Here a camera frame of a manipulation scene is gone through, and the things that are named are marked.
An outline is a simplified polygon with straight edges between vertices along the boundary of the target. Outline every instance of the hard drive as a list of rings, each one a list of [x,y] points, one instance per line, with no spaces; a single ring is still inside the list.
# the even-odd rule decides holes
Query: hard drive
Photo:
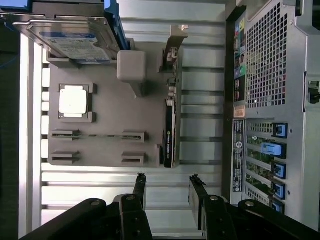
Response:
[[[53,57],[68,58],[81,65],[106,65],[117,59],[120,50],[127,50],[117,31],[121,22],[101,3],[34,1],[31,9],[17,10],[15,14],[0,9],[0,17],[49,50]]]

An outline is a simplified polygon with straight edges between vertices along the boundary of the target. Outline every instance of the perforated metal panel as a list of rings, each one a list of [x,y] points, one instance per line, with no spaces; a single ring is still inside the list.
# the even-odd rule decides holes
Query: perforated metal panel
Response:
[[[277,4],[247,32],[246,107],[286,103],[288,15]]]
[[[253,123],[248,122],[248,131],[259,132],[259,133],[272,133],[273,128],[271,123]]]
[[[259,201],[260,203],[263,203],[265,205],[269,205],[270,201],[269,199],[264,195],[259,193],[260,191],[258,189],[253,189],[249,186],[245,186],[245,193],[253,200]]]

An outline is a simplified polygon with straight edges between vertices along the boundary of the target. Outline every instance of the metal case panel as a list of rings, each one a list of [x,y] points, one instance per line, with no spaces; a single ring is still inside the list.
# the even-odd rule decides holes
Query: metal case panel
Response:
[[[269,194],[270,161],[286,163],[286,180],[281,180],[286,190],[282,201],[285,214],[318,230],[320,160],[319,155],[315,155],[318,147],[314,143],[319,139],[320,126],[316,119],[320,114],[317,105],[308,103],[306,76],[318,76],[318,68],[312,66],[317,62],[314,57],[318,53],[319,32],[315,33],[315,28],[310,32],[300,30],[301,18],[296,17],[294,4],[277,0],[270,1],[252,21],[246,22],[245,118],[248,125],[244,177],[254,178],[253,185],[256,180],[259,186],[265,185],[263,192]],[[272,136],[272,123],[288,124],[287,139]],[[259,140],[286,144],[286,159],[274,156],[268,160]],[[266,195],[261,202],[267,203]]]

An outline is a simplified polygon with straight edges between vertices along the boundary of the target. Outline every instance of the hard drive label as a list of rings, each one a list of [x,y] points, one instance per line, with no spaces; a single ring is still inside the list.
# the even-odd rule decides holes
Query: hard drive label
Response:
[[[105,65],[110,63],[107,53],[96,46],[98,39],[92,33],[42,31],[39,34],[49,46],[78,64]]]
[[[242,192],[244,159],[244,120],[233,120],[233,192]]]

